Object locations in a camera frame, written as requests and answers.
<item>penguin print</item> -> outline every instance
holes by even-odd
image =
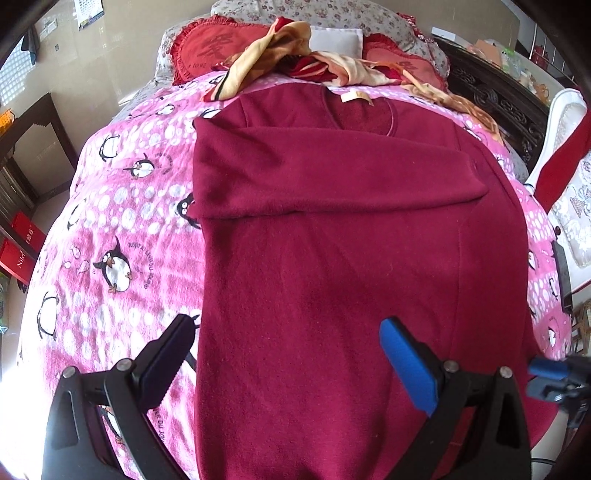
[[[203,112],[201,112],[199,114],[199,117],[201,117],[201,118],[213,118],[214,116],[216,116],[221,111],[222,111],[221,108],[206,108]]]
[[[115,415],[113,415],[113,410],[111,407],[97,407],[99,410],[99,415],[105,421],[107,427],[115,437],[115,442],[119,445],[123,445],[123,436],[121,435],[121,430],[119,429],[119,425],[117,424],[117,420],[115,420]]]
[[[480,135],[474,133],[472,130],[470,130],[470,128],[468,128],[467,125],[464,125],[462,127],[466,132],[468,132],[471,136],[473,136],[474,138],[476,138],[479,142],[482,142],[482,138],[480,137]]]
[[[534,323],[538,322],[538,316],[535,314],[535,310],[528,304],[527,306],[530,310],[531,318],[533,319]]]
[[[556,282],[552,277],[550,277],[548,283],[550,283],[550,291],[552,292],[552,296],[558,300],[558,289],[556,288]]]
[[[133,274],[127,257],[121,252],[119,239],[113,250],[104,254],[101,262],[93,263],[95,268],[103,272],[103,277],[109,286],[109,293],[123,292],[129,288]]]
[[[170,115],[171,113],[174,112],[174,109],[175,109],[175,106],[172,103],[169,103],[167,106],[162,108],[162,110],[159,110],[158,112],[156,112],[156,115]]]
[[[208,83],[210,85],[217,85],[218,83],[220,83],[222,81],[222,79],[225,77],[225,75],[222,75],[221,77],[215,77],[214,79],[211,79]]]
[[[70,214],[70,218],[68,218],[68,225],[66,227],[68,230],[70,230],[75,224],[78,223],[78,221],[80,221],[80,215],[82,214],[82,210],[83,210],[82,207],[85,203],[86,203],[86,199],[82,200],[72,210],[72,213]]]
[[[552,328],[548,328],[548,342],[552,348],[556,345],[556,332]]]
[[[146,154],[144,154],[144,159],[135,162],[133,167],[124,168],[125,171],[131,173],[132,178],[135,180],[146,178],[154,171],[154,169],[154,164],[148,160],[148,156]]]
[[[99,155],[104,162],[115,158],[118,155],[119,149],[119,135],[110,135],[105,138],[105,141],[100,146]]]
[[[535,268],[536,268],[535,254],[531,250],[529,250],[527,252],[527,262],[530,264],[530,268],[532,270],[535,270]]]
[[[43,335],[46,335],[54,340],[57,338],[56,335],[56,323],[57,323],[57,306],[60,303],[60,299],[56,296],[50,296],[49,292],[43,295],[43,301],[41,302],[41,308],[37,313],[37,330],[39,331],[39,337],[42,339]]]
[[[193,192],[189,193],[189,196],[183,200],[181,200],[178,205],[177,205],[177,213],[184,218],[186,221],[189,222],[189,225],[191,225],[194,228],[197,228],[199,230],[201,230],[201,225],[199,225],[199,222],[197,220],[192,219],[191,217],[187,216],[187,212],[189,211],[189,206],[194,203],[193,200]]]

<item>floral pillow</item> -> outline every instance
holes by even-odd
[[[162,42],[160,43],[160,48],[158,49],[158,57],[156,58],[156,74],[154,78],[159,83],[168,83],[169,85],[172,84],[174,80],[174,66],[173,66],[173,58],[170,54],[170,48],[172,48],[174,40],[177,38],[177,35],[182,32],[183,28],[185,28],[190,23],[195,22],[200,18],[207,18],[209,14],[199,15],[198,17],[192,18],[191,20],[186,20],[184,22],[179,23],[173,27],[170,27],[168,30],[164,32],[162,35]]]
[[[218,0],[211,14],[266,25],[276,17],[287,17],[319,27],[360,28],[365,35],[389,36],[404,51],[415,44],[413,28],[406,20],[368,0]]]
[[[582,159],[552,210],[581,268],[591,265],[591,152]]]

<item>pillow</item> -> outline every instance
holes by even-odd
[[[398,63],[420,82],[429,83],[440,90],[447,90],[446,81],[441,78],[430,61],[403,52],[391,38],[380,33],[365,38],[363,59]]]
[[[162,35],[162,41],[160,42],[160,47],[158,48],[158,56],[156,57],[156,73],[154,74],[154,79],[158,83],[172,83],[174,80],[174,67],[173,67],[173,58],[170,56],[170,48],[173,46],[174,39],[177,38],[177,35],[182,32],[183,28],[185,28],[190,23],[195,22],[199,18],[209,18],[209,14],[200,15],[199,17],[195,17],[191,20],[185,20],[173,27],[164,31],[164,35]]]
[[[182,85],[211,72],[212,65],[244,51],[268,31],[265,25],[238,23],[221,15],[201,18],[187,25],[170,48],[173,85]]]
[[[329,51],[360,59],[363,55],[363,31],[360,28],[324,28],[310,26],[311,51]]]
[[[579,163],[552,211],[562,225],[576,264],[580,268],[591,265],[591,152]]]
[[[413,28],[406,20],[369,0],[218,0],[211,13],[266,25],[271,25],[276,17],[287,17],[319,27],[360,28],[365,35],[389,36],[404,51],[415,43]]]
[[[446,79],[449,76],[449,59],[443,53],[443,50],[439,45],[437,45],[437,42],[421,32],[417,27],[417,19],[415,17],[400,12],[398,12],[398,16],[408,22],[414,31],[414,36],[417,37],[414,42],[414,47],[411,50],[407,50],[407,53],[412,53],[430,60],[439,72],[439,75]]]

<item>wooden headboard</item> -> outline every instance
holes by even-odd
[[[549,107],[486,61],[447,41],[438,39],[437,43],[450,60],[450,90],[472,100],[496,120],[531,172],[544,145]]]

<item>wall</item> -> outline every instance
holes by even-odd
[[[432,27],[443,28],[467,41],[493,38],[514,47],[519,20],[501,0],[376,0],[395,12],[417,17],[425,34]]]
[[[25,90],[7,104],[22,114],[51,92],[75,149],[120,110],[119,102],[153,76],[164,30],[207,12],[213,0],[103,0],[105,16],[78,31],[73,0],[60,2],[37,24],[57,19],[43,42]],[[38,193],[64,183],[73,169],[51,128],[34,127],[15,159]]]

